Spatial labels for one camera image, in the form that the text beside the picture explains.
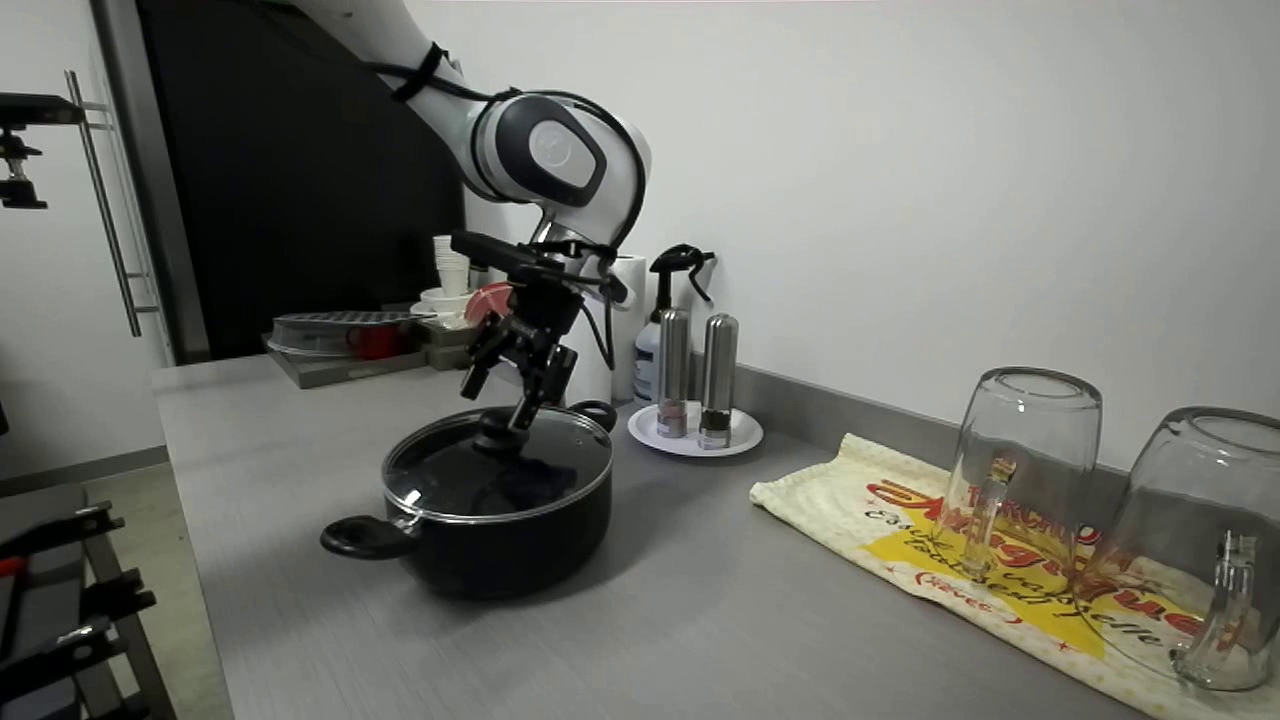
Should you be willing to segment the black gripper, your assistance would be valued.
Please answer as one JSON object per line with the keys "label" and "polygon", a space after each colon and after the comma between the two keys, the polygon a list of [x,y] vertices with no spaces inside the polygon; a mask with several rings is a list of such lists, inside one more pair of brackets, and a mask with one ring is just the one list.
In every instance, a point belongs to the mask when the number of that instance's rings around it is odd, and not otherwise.
{"label": "black gripper", "polygon": [[488,322],[469,348],[466,401],[477,401],[488,383],[488,371],[510,356],[519,359],[524,395],[513,413],[513,430],[524,433],[546,405],[562,405],[576,353],[562,348],[569,335],[580,301],[572,259],[599,259],[609,271],[606,297],[626,301],[626,286],[614,278],[614,253],[586,241],[549,241],[549,246],[510,246],[484,234],[451,236],[451,250],[494,269],[494,282],[513,286],[513,318]]}

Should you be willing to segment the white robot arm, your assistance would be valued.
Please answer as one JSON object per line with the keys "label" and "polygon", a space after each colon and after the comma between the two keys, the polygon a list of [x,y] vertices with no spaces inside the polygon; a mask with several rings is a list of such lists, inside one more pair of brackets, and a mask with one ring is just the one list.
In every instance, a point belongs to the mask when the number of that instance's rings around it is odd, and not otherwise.
{"label": "white robot arm", "polygon": [[528,246],[481,234],[451,241],[455,253],[499,269],[513,286],[510,311],[481,335],[466,393],[477,395],[488,369],[513,359],[524,401],[510,430],[524,433],[542,410],[566,401],[576,365],[566,335],[580,297],[622,297],[614,263],[650,193],[641,141],[576,94],[469,87],[461,65],[414,22],[404,0],[291,4],[450,149],[477,196],[542,213]]}

